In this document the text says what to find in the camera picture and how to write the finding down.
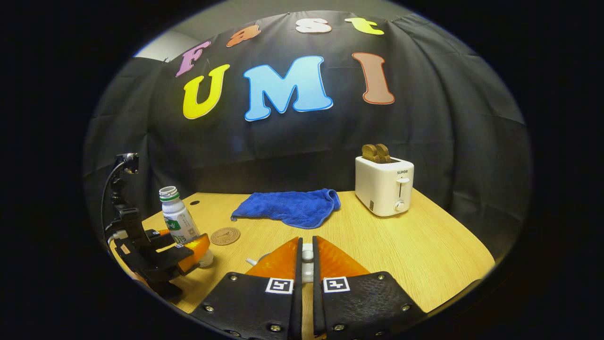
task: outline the blue cloth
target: blue cloth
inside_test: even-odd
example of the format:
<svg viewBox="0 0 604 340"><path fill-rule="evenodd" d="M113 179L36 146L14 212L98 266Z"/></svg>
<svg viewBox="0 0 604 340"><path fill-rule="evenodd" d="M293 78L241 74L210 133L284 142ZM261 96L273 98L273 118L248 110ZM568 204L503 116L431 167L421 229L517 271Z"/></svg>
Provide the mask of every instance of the blue cloth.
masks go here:
<svg viewBox="0 0 604 340"><path fill-rule="evenodd" d="M338 193L333 189L309 192L255 192L239 205L231 221L240 218L270 218L288 226L314 229L329 214L340 209Z"/></svg>

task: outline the white toaster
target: white toaster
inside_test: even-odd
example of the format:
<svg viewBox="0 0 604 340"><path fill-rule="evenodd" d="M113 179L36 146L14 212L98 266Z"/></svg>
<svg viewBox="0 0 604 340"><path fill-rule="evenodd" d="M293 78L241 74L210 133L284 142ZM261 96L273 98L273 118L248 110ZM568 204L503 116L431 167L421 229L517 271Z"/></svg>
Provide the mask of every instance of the white toaster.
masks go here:
<svg viewBox="0 0 604 340"><path fill-rule="evenodd" d="M355 194L377 216L405 212L411 204L413 163L390 157L392 163L378 164L363 157L355 159Z"/></svg>

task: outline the wooden table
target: wooden table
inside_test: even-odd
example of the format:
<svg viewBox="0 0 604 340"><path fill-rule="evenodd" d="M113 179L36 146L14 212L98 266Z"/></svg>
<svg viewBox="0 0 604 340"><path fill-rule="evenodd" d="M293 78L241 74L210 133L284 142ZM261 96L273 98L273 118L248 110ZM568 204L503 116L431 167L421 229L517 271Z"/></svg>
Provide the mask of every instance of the wooden table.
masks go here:
<svg viewBox="0 0 604 340"><path fill-rule="evenodd" d="M212 244L214 263L210 268L195 269L172 280L184 291L175 306L191 313L227 272L247 272L251 268L247 258L258 260L296 236L303 237L304 243L312 243L314 235L321 236L369 272L391 273L426 313L485 276L495 265L489 251L471 232L416 189L411 194L410 209L392 217L373 215L353 191L338 195L340 210L311 230L268 219L231 221L231 213L248 194L197 193L183 199L199 232L211 235L223 227L236 227L241 237L227 246ZM190 205L196 200L200 203ZM144 220L143 226L166 229L161 212ZM313 339L312 283L303 287L303 339Z"/></svg>

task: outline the letter m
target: letter m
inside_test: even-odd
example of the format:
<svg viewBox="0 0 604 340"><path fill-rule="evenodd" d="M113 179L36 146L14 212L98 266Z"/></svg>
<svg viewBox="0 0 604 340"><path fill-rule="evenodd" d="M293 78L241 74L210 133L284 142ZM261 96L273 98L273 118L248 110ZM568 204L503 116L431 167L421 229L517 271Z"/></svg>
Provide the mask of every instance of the letter m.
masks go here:
<svg viewBox="0 0 604 340"><path fill-rule="evenodd" d="M325 95L321 79L321 56L301 57L292 63L285 78L281 78L269 65L256 66L245 71L249 79L249 111L245 120L251 122L267 118L271 109L265 105L264 95L279 113L284 113L294 90L298 99L292 105L298 112L325 110L333 100Z"/></svg>

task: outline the round coaster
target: round coaster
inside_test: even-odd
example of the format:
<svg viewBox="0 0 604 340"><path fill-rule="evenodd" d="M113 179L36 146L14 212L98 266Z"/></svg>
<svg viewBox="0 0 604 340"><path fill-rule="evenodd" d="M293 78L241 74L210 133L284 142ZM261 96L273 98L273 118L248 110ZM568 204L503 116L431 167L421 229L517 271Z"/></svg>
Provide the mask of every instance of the round coaster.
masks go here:
<svg viewBox="0 0 604 340"><path fill-rule="evenodd" d="M228 227L215 231L210 240L217 246L226 246L237 241L240 236L241 232L238 229Z"/></svg>

